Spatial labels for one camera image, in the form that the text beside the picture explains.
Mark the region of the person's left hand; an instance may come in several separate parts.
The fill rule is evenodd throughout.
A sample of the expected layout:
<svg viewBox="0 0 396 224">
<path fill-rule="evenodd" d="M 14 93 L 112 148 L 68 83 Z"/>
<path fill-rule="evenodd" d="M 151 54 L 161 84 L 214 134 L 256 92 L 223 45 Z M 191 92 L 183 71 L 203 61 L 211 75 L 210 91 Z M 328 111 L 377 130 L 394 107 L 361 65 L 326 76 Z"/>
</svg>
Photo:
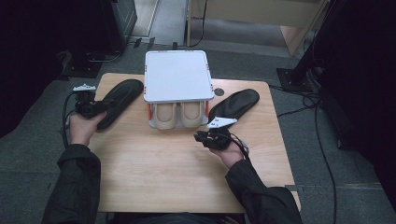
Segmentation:
<svg viewBox="0 0 396 224">
<path fill-rule="evenodd" d="M 97 130 L 97 125 L 105 116 L 106 112 L 100 113 L 91 119 L 86 119 L 80 114 L 72 115 L 70 117 L 71 143 L 87 147 Z"/>
</svg>

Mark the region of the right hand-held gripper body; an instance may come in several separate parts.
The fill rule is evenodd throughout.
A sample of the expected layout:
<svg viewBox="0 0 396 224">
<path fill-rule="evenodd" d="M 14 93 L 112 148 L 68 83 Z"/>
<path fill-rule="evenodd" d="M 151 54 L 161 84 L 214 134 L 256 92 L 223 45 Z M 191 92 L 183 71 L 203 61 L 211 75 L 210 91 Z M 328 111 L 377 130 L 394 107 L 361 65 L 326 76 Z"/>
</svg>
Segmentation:
<svg viewBox="0 0 396 224">
<path fill-rule="evenodd" d="M 229 128 L 237 122 L 237 119 L 214 117 L 206 127 L 215 129 L 216 134 L 209 136 L 215 144 L 215 149 L 224 150 L 232 142 L 231 133 Z"/>
</svg>

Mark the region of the black cabinet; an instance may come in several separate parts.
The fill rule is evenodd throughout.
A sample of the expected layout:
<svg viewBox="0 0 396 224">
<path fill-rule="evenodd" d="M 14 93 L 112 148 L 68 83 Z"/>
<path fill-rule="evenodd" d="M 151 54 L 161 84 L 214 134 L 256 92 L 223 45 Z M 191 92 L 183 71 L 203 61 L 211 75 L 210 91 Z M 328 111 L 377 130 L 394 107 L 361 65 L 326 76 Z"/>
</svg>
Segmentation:
<svg viewBox="0 0 396 224">
<path fill-rule="evenodd" d="M 67 0 L 67 33 L 74 61 L 123 53 L 137 21 L 134 0 Z"/>
</svg>

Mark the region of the cream clog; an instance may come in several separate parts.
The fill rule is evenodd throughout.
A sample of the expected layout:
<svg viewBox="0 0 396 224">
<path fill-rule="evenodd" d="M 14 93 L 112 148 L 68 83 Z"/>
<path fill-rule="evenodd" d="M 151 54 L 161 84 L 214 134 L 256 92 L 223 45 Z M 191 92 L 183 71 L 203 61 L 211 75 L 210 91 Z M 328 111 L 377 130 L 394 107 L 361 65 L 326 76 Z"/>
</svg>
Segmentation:
<svg viewBox="0 0 396 224">
<path fill-rule="evenodd" d="M 156 127 L 160 130 L 172 129 L 177 123 L 177 105 L 176 104 L 157 104 L 154 111 L 154 121 Z"/>
<path fill-rule="evenodd" d="M 200 102 L 181 104 L 181 121 L 185 127 L 194 128 L 201 125 L 203 119 Z"/>
</svg>

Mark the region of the black insole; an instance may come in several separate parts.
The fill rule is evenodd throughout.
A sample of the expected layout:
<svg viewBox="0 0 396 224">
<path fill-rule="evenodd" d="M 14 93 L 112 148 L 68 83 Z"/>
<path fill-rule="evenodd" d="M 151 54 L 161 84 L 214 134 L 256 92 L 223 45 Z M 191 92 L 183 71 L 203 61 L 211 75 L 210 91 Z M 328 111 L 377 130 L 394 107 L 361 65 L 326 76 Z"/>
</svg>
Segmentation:
<svg viewBox="0 0 396 224">
<path fill-rule="evenodd" d="M 121 113 L 143 92 L 144 84 L 137 79 L 126 79 L 117 84 L 105 97 L 105 102 L 116 105 L 106 111 L 106 116 L 98 123 L 97 130 L 110 127 Z"/>
<path fill-rule="evenodd" d="M 253 89 L 246 89 L 231 94 L 209 111 L 208 119 L 215 117 L 227 119 L 240 119 L 260 100 L 260 95 Z"/>
</svg>

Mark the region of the light wooden cabinet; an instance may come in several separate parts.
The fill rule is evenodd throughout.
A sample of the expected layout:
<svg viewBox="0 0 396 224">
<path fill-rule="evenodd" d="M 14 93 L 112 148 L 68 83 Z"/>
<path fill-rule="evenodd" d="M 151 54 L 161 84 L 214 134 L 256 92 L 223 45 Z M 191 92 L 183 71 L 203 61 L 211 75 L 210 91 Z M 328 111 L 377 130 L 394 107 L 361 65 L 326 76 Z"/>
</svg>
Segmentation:
<svg viewBox="0 0 396 224">
<path fill-rule="evenodd" d="M 191 19 L 278 25 L 291 56 L 303 45 L 329 0 L 188 0 L 187 46 Z"/>
</svg>

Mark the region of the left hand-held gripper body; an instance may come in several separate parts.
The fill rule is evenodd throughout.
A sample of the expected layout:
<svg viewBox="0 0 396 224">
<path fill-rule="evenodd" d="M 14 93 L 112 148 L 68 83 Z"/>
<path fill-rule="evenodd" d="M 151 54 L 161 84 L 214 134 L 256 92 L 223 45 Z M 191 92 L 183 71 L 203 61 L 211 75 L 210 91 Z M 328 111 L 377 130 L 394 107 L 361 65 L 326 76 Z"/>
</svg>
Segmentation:
<svg viewBox="0 0 396 224">
<path fill-rule="evenodd" d="M 86 119 L 91 119 L 103 112 L 103 105 L 94 100 L 95 90 L 95 86 L 87 84 L 73 88 L 73 93 L 77 95 L 76 111 Z"/>
</svg>

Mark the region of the white shoe rack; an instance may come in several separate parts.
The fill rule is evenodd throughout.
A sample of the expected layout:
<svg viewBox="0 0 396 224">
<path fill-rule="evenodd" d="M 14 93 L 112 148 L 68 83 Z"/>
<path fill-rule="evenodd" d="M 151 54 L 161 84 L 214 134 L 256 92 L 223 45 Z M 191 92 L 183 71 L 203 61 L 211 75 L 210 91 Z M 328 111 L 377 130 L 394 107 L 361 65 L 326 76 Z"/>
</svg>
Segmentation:
<svg viewBox="0 0 396 224">
<path fill-rule="evenodd" d="M 185 127 L 181 121 L 181 104 L 186 102 L 200 102 L 203 114 L 201 125 L 208 123 L 208 104 L 215 94 L 204 51 L 148 51 L 144 86 L 148 123 L 152 128 L 157 128 L 154 121 L 155 106 L 167 103 L 177 105 L 175 127 Z"/>
</svg>

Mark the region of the black metal stand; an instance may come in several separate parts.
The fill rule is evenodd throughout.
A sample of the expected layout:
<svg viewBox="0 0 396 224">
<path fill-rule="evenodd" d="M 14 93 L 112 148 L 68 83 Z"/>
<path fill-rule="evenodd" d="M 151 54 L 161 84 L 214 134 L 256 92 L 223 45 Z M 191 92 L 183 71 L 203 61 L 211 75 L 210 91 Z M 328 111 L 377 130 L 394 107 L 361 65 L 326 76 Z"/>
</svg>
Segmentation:
<svg viewBox="0 0 396 224">
<path fill-rule="evenodd" d="M 315 48 L 323 36 L 323 30 L 327 29 L 326 21 L 331 16 L 337 2 L 338 0 L 319 0 L 318 11 L 304 28 L 280 27 L 291 55 L 295 55 L 304 46 L 304 41 L 309 36 L 312 37 L 310 45 L 304 49 L 302 58 L 293 69 L 276 69 L 283 91 L 312 91 L 307 73 L 311 68 L 324 64 L 323 59 L 315 54 Z"/>
</svg>

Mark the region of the person's right hand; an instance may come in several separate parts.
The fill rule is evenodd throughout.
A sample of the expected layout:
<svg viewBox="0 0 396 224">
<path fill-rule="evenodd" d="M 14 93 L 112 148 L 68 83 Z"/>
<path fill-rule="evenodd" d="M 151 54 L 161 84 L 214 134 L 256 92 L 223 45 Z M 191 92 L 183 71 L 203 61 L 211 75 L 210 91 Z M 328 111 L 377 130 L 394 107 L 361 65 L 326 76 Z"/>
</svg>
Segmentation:
<svg viewBox="0 0 396 224">
<path fill-rule="evenodd" d="M 232 168 L 238 161 L 244 159 L 244 154 L 240 150 L 240 147 L 235 143 L 231 143 L 224 150 L 210 148 L 209 151 L 219 156 L 227 168 Z"/>
</svg>

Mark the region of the black stand base plate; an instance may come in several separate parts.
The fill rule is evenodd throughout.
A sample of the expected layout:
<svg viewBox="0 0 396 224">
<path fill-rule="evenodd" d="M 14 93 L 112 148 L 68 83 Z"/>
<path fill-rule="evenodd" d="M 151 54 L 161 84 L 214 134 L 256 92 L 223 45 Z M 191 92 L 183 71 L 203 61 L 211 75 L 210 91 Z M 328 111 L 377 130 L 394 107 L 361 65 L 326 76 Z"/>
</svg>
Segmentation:
<svg viewBox="0 0 396 224">
<path fill-rule="evenodd" d="M 101 63 L 75 63 L 71 59 L 65 66 L 62 76 L 63 77 L 83 77 L 83 78 L 96 78 L 102 64 Z"/>
</svg>

